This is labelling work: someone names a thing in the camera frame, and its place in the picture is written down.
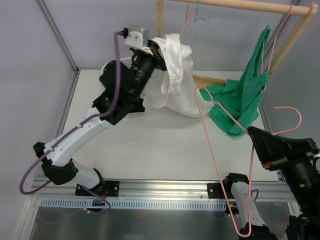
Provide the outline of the cream tank top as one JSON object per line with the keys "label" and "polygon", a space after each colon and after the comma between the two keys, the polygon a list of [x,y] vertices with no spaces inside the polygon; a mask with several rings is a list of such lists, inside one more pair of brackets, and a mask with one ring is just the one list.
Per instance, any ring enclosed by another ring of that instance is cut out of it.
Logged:
{"label": "cream tank top", "polygon": [[177,33],[152,40],[158,44],[167,70],[154,70],[141,95],[143,106],[167,107],[193,118],[208,114],[214,104],[204,100],[196,89],[191,47],[181,44]]}

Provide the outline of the pink hanger with cream top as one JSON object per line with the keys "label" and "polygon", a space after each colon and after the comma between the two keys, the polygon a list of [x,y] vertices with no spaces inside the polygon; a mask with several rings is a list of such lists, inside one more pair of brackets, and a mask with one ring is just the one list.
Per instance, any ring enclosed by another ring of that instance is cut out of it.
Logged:
{"label": "pink hanger with cream top", "polygon": [[282,181],[280,172],[264,170],[252,150],[249,136],[239,129],[241,136],[229,136],[210,119],[208,114],[196,119],[188,147],[188,166],[182,177],[187,180],[220,180],[228,173],[245,174],[256,182],[267,182],[270,190]]}

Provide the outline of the blue wire hanger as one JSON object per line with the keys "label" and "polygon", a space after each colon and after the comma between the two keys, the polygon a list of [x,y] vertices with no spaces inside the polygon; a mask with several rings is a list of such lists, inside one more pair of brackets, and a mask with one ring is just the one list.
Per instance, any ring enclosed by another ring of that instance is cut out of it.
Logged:
{"label": "blue wire hanger", "polygon": [[201,34],[205,31],[205,29],[207,28],[211,20],[210,14],[206,14],[206,15],[200,14],[200,3],[201,3],[201,0],[196,1],[196,7],[194,9],[191,25],[187,29],[183,37],[184,40],[186,40],[188,37],[193,37],[194,43],[196,43],[197,40],[201,37]]}

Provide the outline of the pink wire hanger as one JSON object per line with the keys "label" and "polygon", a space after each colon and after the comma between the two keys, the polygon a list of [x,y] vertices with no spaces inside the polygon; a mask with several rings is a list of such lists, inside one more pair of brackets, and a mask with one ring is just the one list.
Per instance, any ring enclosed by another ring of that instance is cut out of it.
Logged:
{"label": "pink wire hanger", "polygon": [[191,3],[190,3],[190,0],[188,0],[187,1],[187,6],[186,6],[186,12],[185,12],[185,21],[184,21],[184,24],[183,24],[182,31],[180,33],[180,38],[179,38],[180,40],[183,39],[183,37],[187,33],[188,29],[192,25],[192,23],[194,21],[194,18],[195,18],[195,14],[196,14],[196,8],[191,10]]}

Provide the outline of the black tank top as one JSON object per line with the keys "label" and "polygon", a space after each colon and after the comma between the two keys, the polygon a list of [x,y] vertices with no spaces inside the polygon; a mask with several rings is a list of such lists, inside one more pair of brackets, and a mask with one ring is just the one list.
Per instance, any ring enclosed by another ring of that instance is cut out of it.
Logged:
{"label": "black tank top", "polygon": [[145,107],[143,106],[143,100],[139,99],[137,101],[126,102],[121,112],[125,115],[130,113],[144,113]]}

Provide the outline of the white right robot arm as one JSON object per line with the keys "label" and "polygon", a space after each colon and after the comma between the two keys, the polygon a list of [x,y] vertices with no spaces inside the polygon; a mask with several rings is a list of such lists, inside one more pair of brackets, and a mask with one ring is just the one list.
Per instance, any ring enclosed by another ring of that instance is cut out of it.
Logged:
{"label": "white right robot arm", "polygon": [[[257,157],[267,171],[276,171],[284,182],[259,182],[264,202],[296,201],[300,214],[288,217],[284,238],[318,240],[320,238],[320,172],[316,163],[320,150],[312,138],[293,139],[277,136],[250,126],[247,129]],[[256,207],[249,179],[229,173],[222,181],[224,195],[236,202],[241,219],[241,240],[275,240]]]}

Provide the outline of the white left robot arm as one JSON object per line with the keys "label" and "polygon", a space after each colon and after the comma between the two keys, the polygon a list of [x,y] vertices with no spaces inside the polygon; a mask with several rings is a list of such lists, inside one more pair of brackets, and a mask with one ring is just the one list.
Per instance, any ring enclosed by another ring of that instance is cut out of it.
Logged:
{"label": "white left robot arm", "polygon": [[102,69],[99,78],[104,91],[82,118],[67,132],[48,143],[37,142],[33,149],[40,158],[41,168],[49,183],[75,183],[92,195],[104,192],[106,183],[96,168],[88,168],[73,156],[90,140],[110,129],[130,113],[143,112],[142,92],[154,70],[166,71],[159,45],[148,40],[145,49],[131,47],[130,66],[119,58]]}

